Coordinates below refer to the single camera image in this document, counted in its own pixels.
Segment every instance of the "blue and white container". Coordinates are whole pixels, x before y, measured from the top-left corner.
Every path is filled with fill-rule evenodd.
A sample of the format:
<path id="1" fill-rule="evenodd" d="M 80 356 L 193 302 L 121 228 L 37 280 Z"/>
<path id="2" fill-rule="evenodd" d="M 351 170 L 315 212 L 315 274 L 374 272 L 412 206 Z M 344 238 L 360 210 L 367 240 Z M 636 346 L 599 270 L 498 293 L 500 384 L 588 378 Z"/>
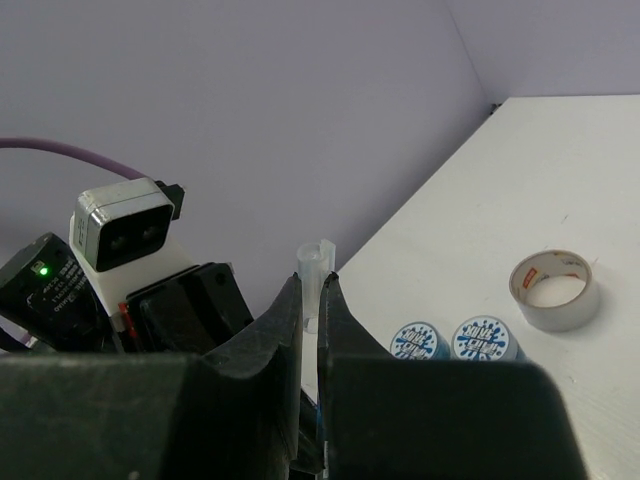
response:
<path id="1" fill-rule="evenodd" d="M 391 340 L 391 354 L 403 360 L 447 360 L 449 345 L 433 325 L 414 322 L 402 327 Z"/>
<path id="2" fill-rule="evenodd" d="M 472 361 L 526 360 L 516 337 L 502 320 L 481 315 L 458 327 L 451 341 L 453 358 Z"/>

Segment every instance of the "printed label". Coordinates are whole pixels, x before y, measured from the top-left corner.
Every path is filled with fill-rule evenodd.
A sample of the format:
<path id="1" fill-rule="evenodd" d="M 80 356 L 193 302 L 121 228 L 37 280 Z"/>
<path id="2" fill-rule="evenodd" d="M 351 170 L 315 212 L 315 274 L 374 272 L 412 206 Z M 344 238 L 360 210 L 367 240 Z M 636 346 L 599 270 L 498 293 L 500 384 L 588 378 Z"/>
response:
<path id="1" fill-rule="evenodd" d="M 438 337 L 428 323 L 416 322 L 405 325 L 391 341 L 391 354 L 396 358 L 428 360 L 438 346 Z"/>
<path id="2" fill-rule="evenodd" d="M 584 268 L 584 265 L 582 265 L 581 262 L 574 260 L 573 258 L 563 258 L 562 260 L 560 260 L 564 265 L 570 266 L 570 265 L 574 265 L 576 267 L 582 267 Z"/>
<path id="3" fill-rule="evenodd" d="M 453 338 L 453 351 L 462 360 L 500 360 L 509 347 L 507 328 L 493 317 L 467 320 Z"/>
<path id="4" fill-rule="evenodd" d="M 536 276 L 536 273 L 538 273 L 538 271 L 533 267 L 527 272 L 527 276 L 524 277 L 524 282 L 522 282 L 522 286 L 524 288 L 529 288 L 529 284 L 531 283 L 531 280 L 533 280 L 533 277 Z"/>

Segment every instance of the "white tabletop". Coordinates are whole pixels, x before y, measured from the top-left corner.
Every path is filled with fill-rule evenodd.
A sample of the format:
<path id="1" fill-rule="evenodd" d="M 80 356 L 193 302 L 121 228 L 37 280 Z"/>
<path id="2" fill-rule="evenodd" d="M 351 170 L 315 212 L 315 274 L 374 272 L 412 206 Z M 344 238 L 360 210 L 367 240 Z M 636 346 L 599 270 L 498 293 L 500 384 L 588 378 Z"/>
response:
<path id="1" fill-rule="evenodd" d="M 534 329 L 509 293 L 514 266 L 548 248 L 592 264 L 602 306 L 580 330 Z M 413 321 L 450 339 L 469 317 L 503 319 L 558 385 L 596 479 L 640 478 L 639 276 L 640 96 L 510 99 L 340 271 L 387 348 Z"/>

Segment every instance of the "roll of tape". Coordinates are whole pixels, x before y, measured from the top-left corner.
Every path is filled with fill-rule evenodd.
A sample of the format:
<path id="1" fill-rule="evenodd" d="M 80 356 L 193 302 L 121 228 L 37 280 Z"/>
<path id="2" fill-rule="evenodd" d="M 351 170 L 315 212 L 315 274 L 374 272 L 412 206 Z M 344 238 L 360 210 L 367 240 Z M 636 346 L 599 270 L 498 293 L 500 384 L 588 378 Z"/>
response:
<path id="1" fill-rule="evenodd" d="M 532 304 L 529 294 L 536 285 L 563 276 L 584 281 L 584 287 L 577 296 L 559 305 Z M 527 322 L 547 332 L 565 332 L 581 327 L 593 318 L 600 303 L 591 267 L 581 256 L 565 250 L 548 250 L 525 258 L 513 270 L 509 289 Z"/>

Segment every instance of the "purple wall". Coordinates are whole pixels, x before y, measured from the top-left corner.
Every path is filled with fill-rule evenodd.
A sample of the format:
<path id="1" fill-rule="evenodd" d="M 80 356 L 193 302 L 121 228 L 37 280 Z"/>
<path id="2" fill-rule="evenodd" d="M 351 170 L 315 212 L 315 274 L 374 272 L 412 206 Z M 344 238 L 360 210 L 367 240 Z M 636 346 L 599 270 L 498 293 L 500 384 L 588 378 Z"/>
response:
<path id="1" fill-rule="evenodd" d="M 488 111 L 443 1 L 7 0 L 0 66 L 0 135 L 186 185 L 176 235 L 232 261 L 256 313 L 298 245 L 326 237 L 344 263 Z M 0 261 L 116 180 L 0 155 Z"/>
<path id="2" fill-rule="evenodd" d="M 447 0 L 487 96 L 640 93 L 637 0 Z"/>

